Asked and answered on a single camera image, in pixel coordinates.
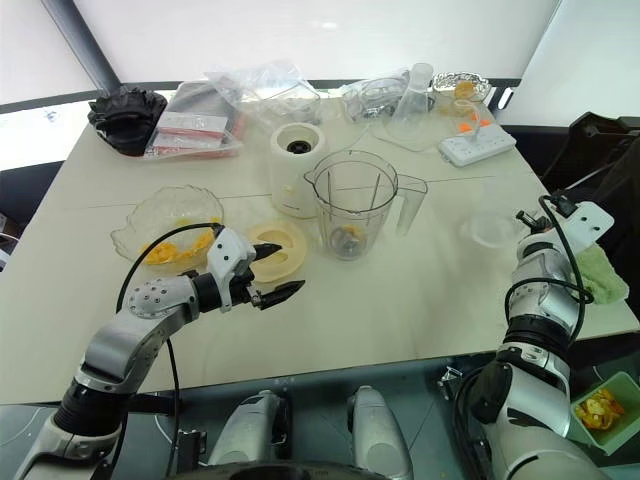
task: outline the green tray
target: green tray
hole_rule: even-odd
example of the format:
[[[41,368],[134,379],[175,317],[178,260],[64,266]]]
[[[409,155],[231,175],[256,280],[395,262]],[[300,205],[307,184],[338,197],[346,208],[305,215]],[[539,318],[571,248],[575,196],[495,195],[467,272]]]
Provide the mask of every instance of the green tray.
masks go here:
[[[576,416],[576,407],[596,390],[606,388],[625,410],[609,430],[589,430]],[[602,385],[571,403],[571,426],[567,437],[581,443],[592,444],[606,455],[611,455],[624,443],[640,432],[640,387],[626,372],[618,372]]]

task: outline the black cable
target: black cable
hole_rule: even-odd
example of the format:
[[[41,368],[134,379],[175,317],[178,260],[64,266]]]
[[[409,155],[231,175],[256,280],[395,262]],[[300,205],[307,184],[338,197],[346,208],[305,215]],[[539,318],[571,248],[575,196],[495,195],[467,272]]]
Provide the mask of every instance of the black cable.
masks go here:
[[[116,463],[118,463],[118,459],[120,458],[120,452],[122,451],[122,445],[124,444],[124,436],[127,432],[127,421],[129,420],[129,414],[125,413],[124,417],[122,417],[122,423],[120,424],[120,435],[118,435],[118,443],[116,444],[116,449],[113,452],[113,458],[111,459],[111,472],[116,468]]]
[[[125,277],[124,282],[122,283],[122,287],[120,287],[120,293],[118,294],[118,300],[116,302],[116,313],[119,312],[120,309],[122,308],[122,302],[124,301],[124,296],[127,293],[127,287],[129,286],[129,282],[131,282],[131,278],[133,277],[133,274],[136,273],[136,270],[138,269],[140,264],[144,261],[145,257],[149,255],[151,250],[156,248],[158,244],[160,244],[163,240],[166,240],[167,238],[175,235],[176,233],[184,232],[185,230],[193,230],[195,228],[212,228],[215,231],[215,229],[219,227],[220,227],[219,223],[194,223],[192,225],[185,225],[184,227],[175,228],[170,232],[167,232],[164,235],[158,237],[153,242],[151,242],[151,244],[149,244],[149,246],[144,249],[144,251],[136,259],[136,261],[133,262],[133,265],[131,265],[131,268],[129,269],[129,273],[127,273],[127,276]]]
[[[573,270],[573,275],[576,277],[576,285],[578,287],[576,290],[578,292],[578,321],[576,322],[576,326],[573,329],[571,336],[569,337],[569,346],[571,346],[573,342],[576,341],[576,338],[578,338],[578,334],[580,333],[580,330],[582,330],[582,325],[584,323],[585,306],[587,304],[585,294],[584,294],[585,293],[584,283],[582,283],[582,275],[580,274],[580,269],[578,268],[578,262],[576,262],[576,257],[573,255],[573,252],[571,251],[571,247],[569,246],[567,237],[562,231],[562,228],[560,227],[560,223],[558,222],[558,219],[556,218],[555,214],[551,211],[549,206],[545,203],[545,200],[553,202],[555,199],[551,195],[543,195],[540,198],[538,198],[538,203],[542,207],[542,210],[544,210],[544,213],[546,213],[547,216],[549,217],[549,220],[551,221],[551,225],[553,225],[553,227],[558,232],[558,237],[560,237],[562,246],[564,247],[564,250],[567,253],[567,257],[569,258],[569,263],[571,264],[571,269]]]
[[[169,461],[164,476],[171,474],[173,467],[173,458],[176,453],[178,444],[178,431],[180,430],[180,383],[178,381],[178,368],[176,366],[176,358],[173,354],[173,345],[171,339],[167,339],[167,348],[169,349],[169,359],[171,360],[171,373],[173,374],[173,437],[171,438],[171,451],[169,452]]]
[[[466,400],[468,390],[473,387],[478,375],[484,367],[476,368],[466,374],[453,400],[452,426],[455,434],[456,444],[460,452],[461,460],[470,480],[484,479],[482,468],[479,465],[477,455],[473,449],[469,448],[469,432],[467,418]]]
[[[131,278],[133,278],[133,275],[136,273],[136,270],[138,269],[140,264],[144,261],[146,256],[149,255],[151,250],[157,247],[158,244],[160,244],[163,240],[166,240],[167,238],[177,233],[184,232],[185,230],[193,230],[196,228],[211,228],[215,232],[216,229],[220,228],[220,226],[221,225],[219,223],[194,223],[191,225],[185,225],[183,227],[175,228],[165,233],[164,235],[161,235],[160,237],[155,239],[153,242],[151,242],[151,244],[149,244],[149,246],[144,249],[144,251],[140,254],[140,256],[138,256],[136,261],[133,262],[133,265],[131,265],[131,268],[129,269],[129,272],[125,277],[124,282],[122,282],[122,286],[120,287],[120,292],[118,293],[118,300],[116,301],[116,313],[118,313],[122,309],[124,296],[127,293],[127,288],[129,287]],[[173,466],[173,458],[175,456],[176,445],[178,443],[178,430],[180,427],[180,418],[179,418],[180,416],[180,383],[178,381],[178,367],[176,365],[176,359],[173,353],[173,345],[171,344],[170,339],[167,339],[166,343],[167,343],[167,348],[169,349],[169,360],[171,361],[171,372],[173,374],[173,414],[174,414],[174,428],[173,428],[173,438],[171,440],[171,452],[169,453],[169,462],[167,464],[167,469],[165,473],[165,476],[168,477],[169,473],[171,472],[171,467]],[[115,468],[116,463],[118,462],[118,458],[120,457],[120,451],[122,450],[122,444],[124,443],[124,434],[127,427],[127,419],[128,419],[128,413],[125,414],[122,420],[120,436],[118,437],[118,444],[116,445],[116,450],[113,455],[113,459],[111,461],[111,471],[113,471],[113,469]]]
[[[562,287],[569,288],[575,292],[579,290],[579,288],[573,283],[567,282],[566,280],[560,280],[557,278],[535,277],[535,278],[526,278],[524,280],[520,280],[519,282],[516,282],[513,285],[511,285],[511,288],[507,290],[507,294],[504,296],[504,315],[507,319],[507,323],[509,323],[509,315],[510,315],[509,301],[511,300],[511,295],[513,295],[513,292],[515,292],[518,288],[520,288],[523,285],[527,285],[529,283],[550,283],[553,285],[560,285]],[[585,303],[587,304],[593,303],[593,294],[586,289],[583,289],[583,293],[586,297]]]

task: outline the measuring cup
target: measuring cup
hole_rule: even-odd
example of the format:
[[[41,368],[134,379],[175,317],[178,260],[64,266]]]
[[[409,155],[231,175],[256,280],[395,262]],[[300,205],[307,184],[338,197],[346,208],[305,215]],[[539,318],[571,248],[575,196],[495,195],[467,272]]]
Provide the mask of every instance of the measuring cup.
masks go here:
[[[427,193],[424,180],[398,175],[384,159],[360,150],[341,150],[304,174],[313,186],[322,239],[341,260],[369,251],[396,195],[404,198],[396,232],[405,235]]]

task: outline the metal bowl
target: metal bowl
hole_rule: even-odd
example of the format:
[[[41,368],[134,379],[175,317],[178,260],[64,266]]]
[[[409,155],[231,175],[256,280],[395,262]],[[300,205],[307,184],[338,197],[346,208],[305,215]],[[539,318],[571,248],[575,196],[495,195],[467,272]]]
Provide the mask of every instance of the metal bowl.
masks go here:
[[[469,98],[472,102],[481,102],[491,91],[491,84],[488,80],[476,73],[468,72],[439,73],[433,77],[433,91],[448,97],[453,97],[456,85],[462,81],[473,82],[475,95]]]

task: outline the pitcher handle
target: pitcher handle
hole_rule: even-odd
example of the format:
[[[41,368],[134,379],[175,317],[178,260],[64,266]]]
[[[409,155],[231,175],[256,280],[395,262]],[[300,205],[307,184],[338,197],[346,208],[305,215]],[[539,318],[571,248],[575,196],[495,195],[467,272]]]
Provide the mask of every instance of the pitcher handle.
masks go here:
[[[421,178],[398,175],[398,195],[404,198],[396,227],[398,235],[407,234],[428,190],[427,182]]]

